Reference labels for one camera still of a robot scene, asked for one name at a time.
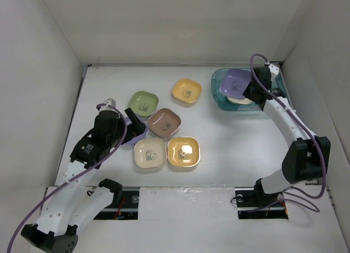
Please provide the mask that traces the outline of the green plate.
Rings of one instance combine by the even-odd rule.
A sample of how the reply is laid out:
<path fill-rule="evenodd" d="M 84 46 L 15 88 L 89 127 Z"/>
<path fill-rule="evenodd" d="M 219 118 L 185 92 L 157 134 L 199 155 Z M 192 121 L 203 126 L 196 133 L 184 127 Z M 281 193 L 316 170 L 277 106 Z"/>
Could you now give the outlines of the green plate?
<path fill-rule="evenodd" d="M 138 116 L 149 117 L 154 113 L 158 103 L 159 98 L 155 94 L 138 91 L 132 95 L 128 108 Z"/>

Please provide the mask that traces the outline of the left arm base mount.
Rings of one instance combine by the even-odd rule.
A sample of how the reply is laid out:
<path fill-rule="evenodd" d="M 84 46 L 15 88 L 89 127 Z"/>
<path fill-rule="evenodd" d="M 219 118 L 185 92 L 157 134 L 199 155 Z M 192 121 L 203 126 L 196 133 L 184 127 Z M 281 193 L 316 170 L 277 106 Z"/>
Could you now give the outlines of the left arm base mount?
<path fill-rule="evenodd" d="M 99 212 L 94 220 L 138 220 L 139 189 L 124 189 L 120 198 Z"/>

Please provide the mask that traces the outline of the yellow plate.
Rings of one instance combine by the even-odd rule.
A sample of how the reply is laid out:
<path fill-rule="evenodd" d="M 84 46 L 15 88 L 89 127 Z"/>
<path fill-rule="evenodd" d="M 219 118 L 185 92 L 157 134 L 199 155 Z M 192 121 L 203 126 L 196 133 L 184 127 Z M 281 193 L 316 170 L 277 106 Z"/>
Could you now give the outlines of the yellow plate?
<path fill-rule="evenodd" d="M 180 79 L 172 89 L 173 97 L 185 104 L 194 104 L 201 92 L 201 84 L 191 79 Z"/>
<path fill-rule="evenodd" d="M 201 159 L 199 142 L 193 137 L 172 138 L 167 145 L 167 158 L 172 166 L 194 167 Z"/>

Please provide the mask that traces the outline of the yellow plate bottom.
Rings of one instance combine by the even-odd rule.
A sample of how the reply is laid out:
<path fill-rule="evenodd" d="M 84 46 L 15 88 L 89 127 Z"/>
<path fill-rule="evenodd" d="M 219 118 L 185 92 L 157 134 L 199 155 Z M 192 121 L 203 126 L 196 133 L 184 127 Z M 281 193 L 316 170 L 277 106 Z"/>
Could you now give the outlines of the yellow plate bottom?
<path fill-rule="evenodd" d="M 167 158 L 172 166 L 194 167 L 201 159 L 199 142 L 193 137 L 172 138 L 167 145 Z"/>

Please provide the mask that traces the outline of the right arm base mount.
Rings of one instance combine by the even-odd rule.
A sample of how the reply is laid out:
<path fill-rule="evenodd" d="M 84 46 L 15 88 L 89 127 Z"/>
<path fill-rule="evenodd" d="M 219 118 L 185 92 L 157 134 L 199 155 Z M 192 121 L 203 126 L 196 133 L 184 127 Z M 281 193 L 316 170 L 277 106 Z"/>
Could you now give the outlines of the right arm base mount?
<path fill-rule="evenodd" d="M 288 219 L 281 192 L 260 194 L 253 187 L 235 188 L 235 195 L 230 203 L 236 206 L 240 220 Z"/>

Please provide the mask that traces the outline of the purple plate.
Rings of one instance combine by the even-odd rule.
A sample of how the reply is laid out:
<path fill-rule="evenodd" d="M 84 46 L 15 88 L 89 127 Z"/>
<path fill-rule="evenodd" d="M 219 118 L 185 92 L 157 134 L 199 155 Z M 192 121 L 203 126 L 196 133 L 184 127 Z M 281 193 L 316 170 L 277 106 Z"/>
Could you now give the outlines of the purple plate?
<path fill-rule="evenodd" d="M 145 138 L 148 128 L 144 123 L 128 123 L 127 134 L 122 142 L 122 145 L 135 145 L 138 141 Z"/>
<path fill-rule="evenodd" d="M 245 98 L 243 93 L 250 84 L 250 81 L 250 71 L 232 68 L 224 74 L 220 91 L 226 97 L 243 100 Z"/>

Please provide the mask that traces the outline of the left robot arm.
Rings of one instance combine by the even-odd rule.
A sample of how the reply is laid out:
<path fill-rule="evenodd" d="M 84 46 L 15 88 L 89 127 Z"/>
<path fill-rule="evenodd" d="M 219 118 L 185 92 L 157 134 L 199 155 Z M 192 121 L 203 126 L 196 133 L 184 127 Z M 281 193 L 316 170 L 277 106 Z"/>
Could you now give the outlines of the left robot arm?
<path fill-rule="evenodd" d="M 73 252 L 86 225 L 102 209 L 121 203 L 123 186 L 111 179 L 102 180 L 84 203 L 80 199 L 102 163 L 146 126 L 130 108 L 124 113 L 107 103 L 96 108 L 94 126 L 74 146 L 62 182 L 36 206 L 43 213 L 21 225 L 21 236 L 44 252 Z"/>

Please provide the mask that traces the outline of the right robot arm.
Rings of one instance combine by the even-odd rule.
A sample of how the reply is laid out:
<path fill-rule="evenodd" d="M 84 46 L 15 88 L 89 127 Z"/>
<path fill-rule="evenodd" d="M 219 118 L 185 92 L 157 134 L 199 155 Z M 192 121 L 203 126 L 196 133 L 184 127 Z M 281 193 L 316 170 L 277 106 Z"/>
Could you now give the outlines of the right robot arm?
<path fill-rule="evenodd" d="M 254 202 L 264 206 L 301 181 L 325 180 L 331 143 L 326 136 L 317 136 L 310 130 L 290 106 L 285 93 L 272 87 L 270 67 L 253 67 L 251 71 L 244 96 L 272 119 L 288 144 L 281 168 L 254 185 Z"/>

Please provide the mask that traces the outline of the brown plate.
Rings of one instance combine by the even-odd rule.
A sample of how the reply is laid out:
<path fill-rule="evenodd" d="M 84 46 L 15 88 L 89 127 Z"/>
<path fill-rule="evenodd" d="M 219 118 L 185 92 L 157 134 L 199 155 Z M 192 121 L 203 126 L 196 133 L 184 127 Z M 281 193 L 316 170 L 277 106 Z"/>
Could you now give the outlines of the brown plate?
<path fill-rule="evenodd" d="M 170 137 L 181 125 L 180 117 L 169 108 L 162 108 L 148 119 L 148 127 L 159 137 Z"/>

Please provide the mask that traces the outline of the cream plate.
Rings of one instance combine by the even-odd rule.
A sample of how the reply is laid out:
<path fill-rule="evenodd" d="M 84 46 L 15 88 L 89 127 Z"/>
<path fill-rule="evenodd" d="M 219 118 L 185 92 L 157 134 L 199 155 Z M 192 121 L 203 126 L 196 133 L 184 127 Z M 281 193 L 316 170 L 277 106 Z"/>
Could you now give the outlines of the cream plate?
<path fill-rule="evenodd" d="M 228 101 L 232 104 L 238 104 L 238 105 L 251 105 L 254 102 L 250 99 L 244 98 L 244 99 L 236 99 L 233 97 L 227 97 Z"/>
<path fill-rule="evenodd" d="M 167 160 L 166 144 L 158 138 L 139 140 L 134 146 L 134 159 L 139 168 L 158 168 Z"/>

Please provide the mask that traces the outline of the yellow plate top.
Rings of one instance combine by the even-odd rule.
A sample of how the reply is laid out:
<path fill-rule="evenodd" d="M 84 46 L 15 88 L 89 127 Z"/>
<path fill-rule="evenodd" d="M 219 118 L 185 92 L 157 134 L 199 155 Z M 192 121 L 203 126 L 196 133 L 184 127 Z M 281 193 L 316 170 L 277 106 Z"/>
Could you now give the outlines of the yellow plate top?
<path fill-rule="evenodd" d="M 180 79 L 172 89 L 173 97 L 185 104 L 194 104 L 201 92 L 201 84 L 191 79 Z"/>

